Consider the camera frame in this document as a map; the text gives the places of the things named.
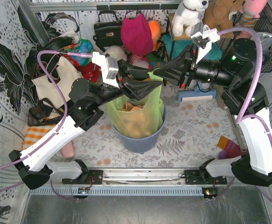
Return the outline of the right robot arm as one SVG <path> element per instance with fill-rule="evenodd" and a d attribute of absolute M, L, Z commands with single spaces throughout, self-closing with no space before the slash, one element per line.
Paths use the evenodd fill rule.
<path fill-rule="evenodd" d="M 255 81 L 262 63 L 260 42 L 237 39 L 219 62 L 199 60 L 198 49 L 187 46 L 176 58 L 156 68 L 154 75 L 172 84 L 196 80 L 225 88 L 224 104 L 234 115 L 244 134 L 248 153 L 230 159 L 211 159 L 199 168 L 204 183 L 232 176 L 249 185 L 272 184 L 272 130 L 264 87 Z"/>

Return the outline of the green trash bag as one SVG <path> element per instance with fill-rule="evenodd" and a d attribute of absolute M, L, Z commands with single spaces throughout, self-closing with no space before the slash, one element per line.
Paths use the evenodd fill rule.
<path fill-rule="evenodd" d="M 140 101 L 123 95 L 106 104 L 111 124 L 123 136 L 145 138 L 156 133 L 163 124 L 164 104 L 160 98 L 162 85 Z"/>

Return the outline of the blue trash bin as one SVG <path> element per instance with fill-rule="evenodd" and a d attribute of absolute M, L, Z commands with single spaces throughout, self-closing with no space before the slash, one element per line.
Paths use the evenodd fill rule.
<path fill-rule="evenodd" d="M 118 135 L 121 144 L 127 150 L 129 150 L 133 153 L 144 154 L 145 152 L 151 150 L 156 145 L 157 140 L 160 136 L 160 133 L 166 125 L 166 121 L 167 121 L 167 108 L 166 108 L 166 106 L 164 106 L 162 118 L 163 118 L 163 124 L 157 132 L 155 132 L 154 134 L 152 134 L 148 137 L 144 137 L 144 138 L 140 138 L 140 139 L 126 137 L 126 136 L 120 134 L 114 126 L 112 126 L 112 127 L 113 127 L 113 130 L 115 131 L 115 133 Z"/>

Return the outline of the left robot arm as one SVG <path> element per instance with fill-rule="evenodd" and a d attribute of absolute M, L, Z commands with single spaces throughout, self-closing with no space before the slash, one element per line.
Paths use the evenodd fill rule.
<path fill-rule="evenodd" d="M 103 83 L 76 79 L 69 92 L 73 105 L 65 110 L 57 125 L 32 146 L 9 154 L 29 189 L 37 189 L 49 181 L 61 181 L 63 184 L 91 182 L 90 171 L 82 160 L 52 162 L 50 159 L 67 143 L 96 124 L 104 114 L 99 109 L 101 105 L 121 96 L 141 100 L 161 86 L 160 77 L 152 77 L 148 81 L 147 78 L 151 77 L 148 69 L 132 66 L 124 60 L 103 56 L 91 61 L 101 68 Z"/>

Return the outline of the blue floor squeegee mop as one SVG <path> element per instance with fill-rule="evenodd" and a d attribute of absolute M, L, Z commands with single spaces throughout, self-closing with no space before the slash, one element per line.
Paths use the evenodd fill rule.
<path fill-rule="evenodd" d="M 212 84 L 197 82 L 193 90 L 180 91 L 177 95 L 177 101 L 199 101 L 212 100 L 216 97 L 216 90 Z"/>

